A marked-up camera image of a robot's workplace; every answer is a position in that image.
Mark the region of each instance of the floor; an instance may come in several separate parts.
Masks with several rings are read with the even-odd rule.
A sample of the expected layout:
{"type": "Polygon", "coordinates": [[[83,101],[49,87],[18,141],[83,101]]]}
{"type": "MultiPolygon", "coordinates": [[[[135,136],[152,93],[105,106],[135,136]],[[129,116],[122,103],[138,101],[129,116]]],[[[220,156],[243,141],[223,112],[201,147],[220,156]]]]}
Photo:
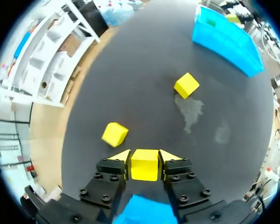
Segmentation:
{"type": "Polygon", "coordinates": [[[38,175],[38,183],[46,191],[56,185],[62,187],[61,154],[67,121],[81,84],[92,62],[116,33],[108,29],[99,44],[93,43],[79,62],[81,71],[74,80],[73,88],[64,108],[33,104],[30,124],[31,159],[38,175]]]}

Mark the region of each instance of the black screw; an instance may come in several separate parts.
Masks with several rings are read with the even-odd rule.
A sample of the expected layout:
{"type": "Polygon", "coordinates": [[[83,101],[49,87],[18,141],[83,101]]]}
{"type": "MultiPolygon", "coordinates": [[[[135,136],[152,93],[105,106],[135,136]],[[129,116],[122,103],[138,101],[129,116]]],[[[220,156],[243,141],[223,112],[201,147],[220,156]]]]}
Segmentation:
{"type": "Polygon", "coordinates": [[[191,172],[191,173],[188,173],[187,177],[189,179],[194,179],[195,178],[195,173],[191,172]]]}
{"type": "Polygon", "coordinates": [[[180,203],[186,203],[189,200],[189,197],[186,196],[186,195],[182,195],[182,196],[179,197],[178,200],[179,200],[180,203]]]}
{"type": "Polygon", "coordinates": [[[111,178],[110,178],[110,181],[118,181],[118,177],[117,177],[117,175],[116,174],[112,174],[111,175],[111,178]]]}
{"type": "Polygon", "coordinates": [[[101,200],[104,202],[104,203],[108,203],[111,201],[111,198],[109,197],[109,195],[103,195],[101,200]]]}
{"type": "Polygon", "coordinates": [[[201,196],[202,196],[202,197],[209,197],[209,196],[210,196],[210,190],[209,190],[209,189],[204,189],[204,190],[201,192],[201,196]]]}
{"type": "Polygon", "coordinates": [[[179,181],[179,176],[177,176],[177,175],[172,176],[171,181],[172,182],[179,181]]]}
{"type": "Polygon", "coordinates": [[[97,172],[97,173],[95,173],[95,175],[94,175],[94,178],[95,179],[100,179],[100,178],[102,178],[103,177],[103,175],[102,175],[102,173],[100,173],[100,172],[97,172]]]}
{"type": "Polygon", "coordinates": [[[87,190],[86,190],[86,189],[84,189],[84,188],[81,188],[81,189],[80,189],[80,195],[82,195],[82,196],[86,196],[86,195],[88,195],[87,190]]]}
{"type": "Polygon", "coordinates": [[[221,218],[221,213],[218,212],[218,211],[215,211],[213,213],[211,213],[210,215],[210,219],[213,221],[213,222],[218,222],[221,218]]]}
{"type": "Polygon", "coordinates": [[[79,214],[74,214],[70,216],[70,219],[73,223],[79,223],[82,220],[82,217],[79,214]]]}

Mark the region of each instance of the blue container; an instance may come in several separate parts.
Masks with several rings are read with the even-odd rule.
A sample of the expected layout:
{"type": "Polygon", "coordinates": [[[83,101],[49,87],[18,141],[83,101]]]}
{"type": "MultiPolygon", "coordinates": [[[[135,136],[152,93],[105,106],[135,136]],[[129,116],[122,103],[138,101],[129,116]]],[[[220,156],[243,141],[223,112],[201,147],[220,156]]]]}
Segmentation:
{"type": "Polygon", "coordinates": [[[133,195],[113,224],[177,224],[170,204],[133,195]]]}
{"type": "Polygon", "coordinates": [[[248,77],[264,71],[252,38],[214,10],[197,7],[192,40],[223,56],[248,77]]]}

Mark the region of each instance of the red object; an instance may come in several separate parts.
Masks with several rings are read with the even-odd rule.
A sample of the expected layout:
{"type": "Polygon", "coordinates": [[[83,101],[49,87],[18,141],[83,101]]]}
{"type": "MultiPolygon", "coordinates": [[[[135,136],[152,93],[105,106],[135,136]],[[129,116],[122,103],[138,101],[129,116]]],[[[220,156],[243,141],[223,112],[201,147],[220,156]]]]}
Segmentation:
{"type": "Polygon", "coordinates": [[[27,170],[28,172],[30,172],[30,171],[34,170],[34,166],[33,166],[33,165],[28,166],[28,167],[26,167],[26,170],[27,170]]]}

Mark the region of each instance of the white bottle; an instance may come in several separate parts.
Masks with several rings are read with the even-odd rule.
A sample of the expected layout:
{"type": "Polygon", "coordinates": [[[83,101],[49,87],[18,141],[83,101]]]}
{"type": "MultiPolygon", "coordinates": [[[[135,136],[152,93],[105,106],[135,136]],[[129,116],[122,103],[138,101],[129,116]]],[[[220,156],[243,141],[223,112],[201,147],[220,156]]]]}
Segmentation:
{"type": "Polygon", "coordinates": [[[135,14],[133,7],[123,4],[119,0],[119,4],[114,8],[113,15],[119,24],[127,21],[135,14]]]}
{"type": "Polygon", "coordinates": [[[266,170],[265,170],[265,176],[268,178],[268,179],[272,179],[273,181],[275,182],[278,182],[280,177],[275,174],[272,169],[270,167],[268,167],[266,170]]]}

